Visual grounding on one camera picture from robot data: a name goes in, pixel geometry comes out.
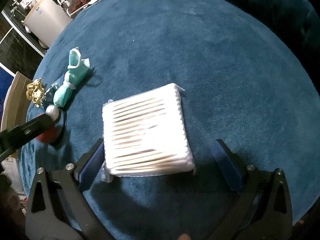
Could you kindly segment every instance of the fingertip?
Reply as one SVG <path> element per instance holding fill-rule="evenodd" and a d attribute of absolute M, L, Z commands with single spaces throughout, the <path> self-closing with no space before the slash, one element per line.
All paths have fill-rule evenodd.
<path fill-rule="evenodd" d="M 178 240 L 191 240 L 191 238 L 187 234 L 183 234 L 179 236 Z"/>

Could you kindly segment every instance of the cotton swab pack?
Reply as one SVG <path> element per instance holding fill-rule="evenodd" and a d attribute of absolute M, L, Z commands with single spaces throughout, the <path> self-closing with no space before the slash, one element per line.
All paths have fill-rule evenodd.
<path fill-rule="evenodd" d="M 103 106 L 106 173 L 138 177 L 195 169 L 180 89 L 171 83 Z"/>

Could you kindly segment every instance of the blue blanket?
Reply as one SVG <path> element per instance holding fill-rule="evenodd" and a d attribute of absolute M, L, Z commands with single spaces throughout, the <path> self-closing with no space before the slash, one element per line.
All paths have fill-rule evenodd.
<path fill-rule="evenodd" d="M 95 179 L 84 196 L 119 240 L 203 239 L 234 203 L 212 155 L 221 138 L 247 163 L 284 170 L 296 222 L 320 195 L 320 98 L 288 47 L 225 0 L 101 0 L 61 33 L 35 78 L 52 84 L 79 46 L 94 72 L 67 106 L 63 141 L 22 149 L 28 193 L 35 170 L 77 161 L 102 137 L 102 105 L 171 82 L 181 94 L 197 174 Z M 41 113 L 30 105 L 27 120 Z"/>

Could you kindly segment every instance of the blue gripper pad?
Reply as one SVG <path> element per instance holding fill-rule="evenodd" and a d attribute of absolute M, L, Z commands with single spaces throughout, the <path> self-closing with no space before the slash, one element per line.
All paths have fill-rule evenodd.
<path fill-rule="evenodd" d="M 91 148 L 91 150 L 86 153 L 87 158 L 85 155 L 81 156 L 81 158 L 86 161 L 83 168 L 78 173 L 78 189 L 80 192 L 88 190 L 94 179 L 96 178 L 101 166 L 104 162 L 104 143 L 103 139 L 99 139 L 95 145 Z"/>
<path fill-rule="evenodd" d="M 222 140 L 215 140 L 212 146 L 212 155 L 227 181 L 230 190 L 241 192 L 243 189 L 243 174 L 236 167 L 231 159 L 233 153 L 228 149 Z"/>

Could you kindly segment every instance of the green face mask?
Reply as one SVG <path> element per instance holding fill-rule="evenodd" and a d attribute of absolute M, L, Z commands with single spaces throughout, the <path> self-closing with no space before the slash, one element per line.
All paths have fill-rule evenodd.
<path fill-rule="evenodd" d="M 53 103 L 56 106 L 64 107 L 70 99 L 72 91 L 84 79 L 90 70 L 89 59 L 81 59 L 79 48 L 70 50 L 68 72 L 64 76 L 64 81 L 61 87 L 53 96 Z"/>

